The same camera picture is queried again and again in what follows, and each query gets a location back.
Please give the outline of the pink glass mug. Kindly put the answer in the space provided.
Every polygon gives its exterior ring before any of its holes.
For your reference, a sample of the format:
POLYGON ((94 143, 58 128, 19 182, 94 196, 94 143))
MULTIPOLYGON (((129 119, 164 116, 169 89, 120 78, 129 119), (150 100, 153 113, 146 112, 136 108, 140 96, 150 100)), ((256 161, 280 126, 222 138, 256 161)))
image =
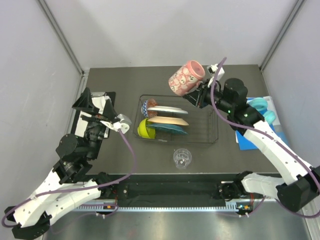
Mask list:
POLYGON ((173 93, 178 96, 184 96, 193 89, 198 82, 203 80, 205 74, 205 70, 199 62, 190 60, 169 78, 168 85, 173 93))

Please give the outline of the white watermelon pattern plate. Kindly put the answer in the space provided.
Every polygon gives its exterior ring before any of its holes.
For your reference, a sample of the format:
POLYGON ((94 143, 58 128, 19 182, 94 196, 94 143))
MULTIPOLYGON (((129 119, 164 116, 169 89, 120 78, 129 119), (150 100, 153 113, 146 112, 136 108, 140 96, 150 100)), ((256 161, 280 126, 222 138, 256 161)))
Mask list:
POLYGON ((165 113, 174 113, 174 114, 188 114, 186 110, 177 108, 177 107, 168 107, 168 106, 154 106, 147 108, 148 111, 154 112, 165 112, 165 113))

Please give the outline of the peach bird pattern plate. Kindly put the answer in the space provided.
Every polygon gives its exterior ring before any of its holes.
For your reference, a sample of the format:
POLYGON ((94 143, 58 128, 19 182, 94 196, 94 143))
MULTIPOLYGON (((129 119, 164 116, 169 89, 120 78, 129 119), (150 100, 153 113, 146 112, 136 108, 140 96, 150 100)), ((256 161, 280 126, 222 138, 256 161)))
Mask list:
POLYGON ((164 117, 164 116, 155 116, 148 119, 151 123, 159 123, 159 124, 172 124, 179 126, 188 126, 189 123, 183 120, 182 118, 176 117, 164 117))

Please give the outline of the blue red patterned bowl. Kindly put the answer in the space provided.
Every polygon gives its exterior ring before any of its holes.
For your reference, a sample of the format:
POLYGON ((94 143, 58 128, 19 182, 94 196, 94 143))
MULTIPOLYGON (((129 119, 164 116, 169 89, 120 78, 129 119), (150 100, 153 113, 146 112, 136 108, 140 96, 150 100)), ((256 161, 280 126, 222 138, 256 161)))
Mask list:
POLYGON ((158 104, 155 99, 149 98, 148 100, 144 101, 141 106, 141 113, 145 118, 153 118, 157 116, 157 112, 153 110, 149 110, 149 108, 156 107, 158 104))

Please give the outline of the teal scalloped plate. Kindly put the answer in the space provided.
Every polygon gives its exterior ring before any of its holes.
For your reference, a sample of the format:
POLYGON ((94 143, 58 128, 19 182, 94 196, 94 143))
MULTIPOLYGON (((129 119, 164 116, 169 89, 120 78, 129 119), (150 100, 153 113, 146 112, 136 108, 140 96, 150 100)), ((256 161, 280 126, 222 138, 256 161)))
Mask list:
POLYGON ((180 126, 167 123, 152 123, 147 126, 156 131, 167 132, 176 135, 187 135, 188 133, 180 126))

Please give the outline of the lime green bowl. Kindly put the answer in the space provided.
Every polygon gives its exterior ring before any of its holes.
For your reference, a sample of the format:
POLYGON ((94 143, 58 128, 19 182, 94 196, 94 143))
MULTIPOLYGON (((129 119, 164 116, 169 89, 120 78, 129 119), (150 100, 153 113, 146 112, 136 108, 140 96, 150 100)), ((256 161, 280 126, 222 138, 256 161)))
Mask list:
POLYGON ((156 130, 154 128, 149 127, 150 122, 148 118, 142 120, 137 128, 137 133, 140 137, 145 139, 155 139, 156 138, 156 130))

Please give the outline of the clear drinking glass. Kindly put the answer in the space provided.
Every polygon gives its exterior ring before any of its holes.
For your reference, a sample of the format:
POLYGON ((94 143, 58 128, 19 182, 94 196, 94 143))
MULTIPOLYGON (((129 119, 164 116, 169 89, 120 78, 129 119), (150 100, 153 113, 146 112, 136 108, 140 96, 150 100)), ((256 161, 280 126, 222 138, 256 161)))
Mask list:
POLYGON ((186 169, 192 161, 192 154, 185 148, 177 149, 173 154, 173 161, 178 169, 186 169))

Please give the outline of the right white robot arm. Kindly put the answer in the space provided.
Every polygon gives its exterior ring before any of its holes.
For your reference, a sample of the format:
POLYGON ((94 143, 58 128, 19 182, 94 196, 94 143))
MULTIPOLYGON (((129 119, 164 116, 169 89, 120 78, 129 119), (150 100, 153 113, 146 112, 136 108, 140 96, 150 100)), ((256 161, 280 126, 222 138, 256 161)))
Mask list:
POLYGON ((232 197, 250 193, 274 198, 287 211, 299 210, 320 194, 320 169, 297 156, 270 127, 263 115, 247 103, 248 89, 242 80, 229 78, 216 89, 217 82, 200 83, 192 92, 182 94, 197 108, 211 105, 216 112, 227 113, 222 120, 252 142, 277 169, 280 177, 252 171, 239 173, 231 186, 232 197))

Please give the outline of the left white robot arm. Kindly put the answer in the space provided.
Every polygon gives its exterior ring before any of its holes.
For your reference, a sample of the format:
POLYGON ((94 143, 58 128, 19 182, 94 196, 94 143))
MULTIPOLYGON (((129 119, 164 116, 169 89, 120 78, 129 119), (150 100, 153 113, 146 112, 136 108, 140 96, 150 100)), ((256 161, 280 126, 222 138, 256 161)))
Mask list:
POLYGON ((85 88, 72 108, 78 114, 75 131, 64 135, 56 148, 59 157, 45 180, 22 203, 5 211, 2 225, 11 221, 15 239, 34 240, 65 214, 114 191, 105 172, 89 176, 90 161, 97 159, 108 125, 118 120, 113 97, 85 88))

